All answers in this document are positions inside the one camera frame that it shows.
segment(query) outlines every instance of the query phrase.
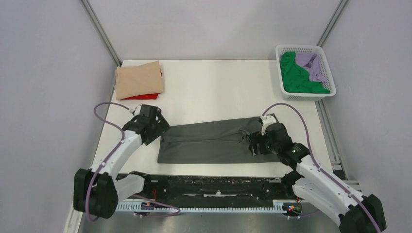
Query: plastic basket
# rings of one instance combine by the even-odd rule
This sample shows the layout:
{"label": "plastic basket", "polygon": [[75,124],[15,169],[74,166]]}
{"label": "plastic basket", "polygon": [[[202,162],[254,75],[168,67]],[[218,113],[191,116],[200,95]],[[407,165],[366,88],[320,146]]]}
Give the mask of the plastic basket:
{"label": "plastic basket", "polygon": [[[278,45],[276,46],[277,69],[279,72],[280,89],[282,90],[282,98],[284,100],[308,100],[318,101],[327,96],[336,94],[335,83],[333,82],[332,73],[330,72],[329,64],[326,60],[326,55],[323,49],[313,45]],[[313,93],[290,93],[285,91],[283,87],[282,74],[280,73],[280,57],[289,51],[316,53],[319,56],[319,66],[321,74],[326,77],[327,81],[322,83],[323,87],[330,91],[330,94],[313,94]]]}

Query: folded beige cloth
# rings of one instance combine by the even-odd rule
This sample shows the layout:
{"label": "folded beige cloth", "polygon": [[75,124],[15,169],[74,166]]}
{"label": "folded beige cloth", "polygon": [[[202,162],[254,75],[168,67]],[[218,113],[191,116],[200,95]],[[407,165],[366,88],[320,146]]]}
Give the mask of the folded beige cloth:
{"label": "folded beige cloth", "polygon": [[159,61],[138,67],[117,67],[116,99],[163,92]]}

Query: white tabletop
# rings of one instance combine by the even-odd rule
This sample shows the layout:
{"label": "white tabletop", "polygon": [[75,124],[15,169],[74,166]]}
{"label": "white tabletop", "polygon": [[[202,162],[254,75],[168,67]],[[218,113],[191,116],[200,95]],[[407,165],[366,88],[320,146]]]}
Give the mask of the white tabletop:
{"label": "white tabletop", "polygon": [[[123,66],[138,66],[151,60],[124,61]],[[311,145],[318,160],[331,169],[330,159],[318,112],[311,101],[284,101],[280,95],[275,60],[161,60],[165,93],[157,100],[116,100],[129,108],[140,103],[162,110],[173,125],[216,120],[256,117],[271,104],[287,102],[303,115],[309,129]],[[275,113],[284,123],[294,142],[307,146],[303,125],[297,114],[286,106]],[[132,115],[111,105],[106,119],[121,127]],[[105,124],[94,161],[104,158],[117,143],[119,132]],[[126,162],[121,173],[140,171],[163,175],[283,177],[291,169],[281,163],[260,164],[158,164],[160,138],[148,146],[142,145]]]}

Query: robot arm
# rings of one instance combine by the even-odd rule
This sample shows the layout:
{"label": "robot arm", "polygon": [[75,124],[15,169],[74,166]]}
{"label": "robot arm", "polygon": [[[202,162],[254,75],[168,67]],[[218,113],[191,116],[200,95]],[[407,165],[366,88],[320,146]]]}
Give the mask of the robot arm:
{"label": "robot arm", "polygon": [[87,187],[102,163],[104,167],[99,171],[89,199],[89,210],[92,215],[109,218],[116,210],[119,201],[142,191],[143,177],[129,174],[117,180],[118,173],[133,152],[143,143],[148,145],[153,142],[170,126],[157,107],[143,104],[138,106],[134,113],[137,115],[123,126],[124,140],[112,156],[106,162],[102,159],[89,169],[79,169],[76,172],[73,195],[75,210],[85,212]]}
{"label": "robot arm", "polygon": [[285,126],[273,115],[262,116],[261,120],[262,131],[254,135],[252,153],[274,153],[283,164],[293,169],[281,179],[290,194],[313,204],[330,217],[342,233],[376,232],[355,199],[362,202],[381,231],[386,229],[382,204],[377,197],[364,196],[323,167],[314,155],[310,155],[308,148],[292,142]]}

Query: gray pants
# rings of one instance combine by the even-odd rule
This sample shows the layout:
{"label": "gray pants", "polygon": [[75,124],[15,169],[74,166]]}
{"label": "gray pants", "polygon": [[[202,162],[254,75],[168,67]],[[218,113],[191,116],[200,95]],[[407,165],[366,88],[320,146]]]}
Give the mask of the gray pants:
{"label": "gray pants", "polygon": [[260,131],[259,117],[172,126],[161,137],[160,164],[279,162],[274,154],[252,156],[247,135]]}

